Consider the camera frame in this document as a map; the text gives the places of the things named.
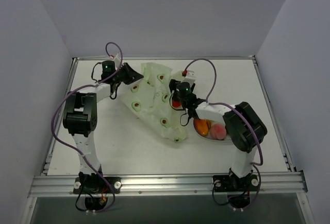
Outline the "red fake apple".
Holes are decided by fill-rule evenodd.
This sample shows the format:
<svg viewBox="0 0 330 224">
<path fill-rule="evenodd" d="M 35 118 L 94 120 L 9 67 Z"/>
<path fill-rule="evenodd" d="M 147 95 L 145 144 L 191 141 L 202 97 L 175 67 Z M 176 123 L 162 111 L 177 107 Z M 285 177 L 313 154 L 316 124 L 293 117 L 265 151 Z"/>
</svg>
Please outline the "red fake apple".
<svg viewBox="0 0 330 224">
<path fill-rule="evenodd" d="M 172 99 L 172 107 L 179 108 L 181 106 L 179 101 Z"/>
</svg>

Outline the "orange fake fruit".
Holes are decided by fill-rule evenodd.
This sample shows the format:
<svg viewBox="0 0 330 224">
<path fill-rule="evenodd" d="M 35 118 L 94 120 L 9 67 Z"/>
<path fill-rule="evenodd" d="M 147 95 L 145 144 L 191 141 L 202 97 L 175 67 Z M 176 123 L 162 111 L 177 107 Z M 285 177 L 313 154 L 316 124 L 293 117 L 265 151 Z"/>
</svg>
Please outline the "orange fake fruit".
<svg viewBox="0 0 330 224">
<path fill-rule="evenodd" d="M 209 132 L 208 121 L 204 119 L 195 119 L 193 121 L 194 128 L 201 136 L 206 136 Z"/>
</svg>

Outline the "pink fake peach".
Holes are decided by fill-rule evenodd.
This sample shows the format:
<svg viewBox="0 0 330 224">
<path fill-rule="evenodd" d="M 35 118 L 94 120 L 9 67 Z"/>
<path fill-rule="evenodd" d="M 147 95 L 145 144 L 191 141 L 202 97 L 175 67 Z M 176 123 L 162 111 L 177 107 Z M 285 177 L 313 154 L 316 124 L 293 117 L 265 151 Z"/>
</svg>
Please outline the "pink fake peach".
<svg viewBox="0 0 330 224">
<path fill-rule="evenodd" d="M 209 130 L 210 136 L 214 140 L 224 140 L 227 132 L 225 126 L 222 124 L 214 124 Z"/>
</svg>

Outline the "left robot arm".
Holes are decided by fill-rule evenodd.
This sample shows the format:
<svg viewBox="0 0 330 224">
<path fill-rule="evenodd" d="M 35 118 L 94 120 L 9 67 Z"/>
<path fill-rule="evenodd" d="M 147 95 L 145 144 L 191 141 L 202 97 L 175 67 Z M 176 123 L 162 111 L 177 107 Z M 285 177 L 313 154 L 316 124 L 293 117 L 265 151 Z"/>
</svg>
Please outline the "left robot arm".
<svg viewBox="0 0 330 224">
<path fill-rule="evenodd" d="M 97 126 L 97 104 L 105 98 L 115 99 L 121 84 L 131 85 L 143 75 L 136 72 L 128 63 L 107 60 L 102 65 L 101 79 L 94 85 L 70 92 L 65 101 L 63 126 L 72 136 L 78 150 L 80 172 L 90 175 L 85 186 L 93 193 L 103 189 L 102 166 L 97 158 L 94 131 Z"/>
</svg>

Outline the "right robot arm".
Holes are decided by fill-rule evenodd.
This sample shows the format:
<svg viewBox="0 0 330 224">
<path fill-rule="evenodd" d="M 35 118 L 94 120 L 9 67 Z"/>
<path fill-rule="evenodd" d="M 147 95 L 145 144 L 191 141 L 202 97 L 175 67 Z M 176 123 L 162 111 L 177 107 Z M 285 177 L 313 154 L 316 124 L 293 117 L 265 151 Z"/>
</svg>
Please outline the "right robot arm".
<svg viewBox="0 0 330 224">
<path fill-rule="evenodd" d="M 260 144 L 268 131 L 259 116 L 247 102 L 230 106 L 217 102 L 209 103 L 198 98 L 188 82 L 170 81 L 170 92 L 180 102 L 189 118 L 206 119 L 223 124 L 226 134 L 230 136 L 236 152 L 230 168 L 229 183 L 234 189 L 243 188 L 252 172 L 253 166 L 263 165 Z"/>
</svg>

